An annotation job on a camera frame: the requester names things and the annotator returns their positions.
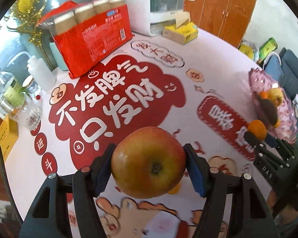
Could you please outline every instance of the cartoon bear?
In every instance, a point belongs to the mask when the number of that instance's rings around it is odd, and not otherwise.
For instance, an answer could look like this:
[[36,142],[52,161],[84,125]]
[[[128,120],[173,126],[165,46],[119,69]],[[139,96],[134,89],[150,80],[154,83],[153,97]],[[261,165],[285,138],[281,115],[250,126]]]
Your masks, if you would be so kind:
[[[119,208],[100,197],[96,205],[105,212],[100,220],[108,238],[191,238],[202,215],[202,210],[193,211],[191,220],[195,225],[190,226],[163,204],[137,204],[131,198],[123,198]],[[227,224],[222,222],[218,238],[225,238],[226,234]]]

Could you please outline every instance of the yellow tissue box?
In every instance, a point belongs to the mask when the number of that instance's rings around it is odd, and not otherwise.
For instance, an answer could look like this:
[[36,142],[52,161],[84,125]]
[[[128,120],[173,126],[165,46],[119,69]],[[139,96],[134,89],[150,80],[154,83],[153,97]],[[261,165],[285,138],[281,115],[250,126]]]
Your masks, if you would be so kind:
[[18,137],[18,124],[7,115],[0,125],[0,145],[4,161],[6,161]]
[[184,45],[198,37],[198,27],[193,23],[181,25],[176,28],[176,24],[165,26],[162,36],[178,44]]

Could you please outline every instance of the red circle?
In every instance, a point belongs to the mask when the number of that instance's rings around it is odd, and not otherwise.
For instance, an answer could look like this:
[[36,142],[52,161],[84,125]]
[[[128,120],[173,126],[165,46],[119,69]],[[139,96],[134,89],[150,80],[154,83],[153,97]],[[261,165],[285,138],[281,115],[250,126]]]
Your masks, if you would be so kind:
[[39,133],[34,140],[34,149],[39,155],[43,155],[48,146],[48,140],[44,133]]
[[57,172],[57,163],[55,157],[50,153],[46,152],[42,156],[42,170],[43,172],[48,176],[50,173],[56,173]]
[[30,131],[32,136],[36,136],[39,133],[40,129],[41,129],[41,122],[39,122],[38,126],[34,130]]
[[67,203],[70,203],[73,200],[73,193],[66,193]]

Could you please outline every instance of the white machine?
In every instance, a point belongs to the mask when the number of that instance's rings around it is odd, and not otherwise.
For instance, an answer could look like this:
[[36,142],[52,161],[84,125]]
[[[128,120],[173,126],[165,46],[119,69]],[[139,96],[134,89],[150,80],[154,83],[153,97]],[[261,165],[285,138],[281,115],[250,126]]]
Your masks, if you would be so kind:
[[124,0],[128,6],[132,31],[157,36],[163,28],[175,23],[177,11],[183,11],[184,0]]

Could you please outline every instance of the pink fruit basket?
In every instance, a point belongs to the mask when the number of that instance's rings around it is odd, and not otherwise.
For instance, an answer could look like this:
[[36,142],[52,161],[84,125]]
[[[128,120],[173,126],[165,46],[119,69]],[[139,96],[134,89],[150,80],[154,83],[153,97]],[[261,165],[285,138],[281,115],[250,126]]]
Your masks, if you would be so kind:
[[[259,107],[259,102],[253,93],[268,91],[273,87],[279,87],[279,84],[270,75],[260,69],[251,69],[249,71],[249,83],[258,118],[262,119],[265,117],[264,113]],[[270,135],[281,140],[286,140],[289,144],[294,144],[297,139],[297,118],[295,116],[291,100],[287,97],[285,90],[283,88],[281,88],[281,90],[284,94],[285,100],[277,107],[277,115],[280,120],[280,125],[277,128],[274,128],[271,125],[266,127]]]

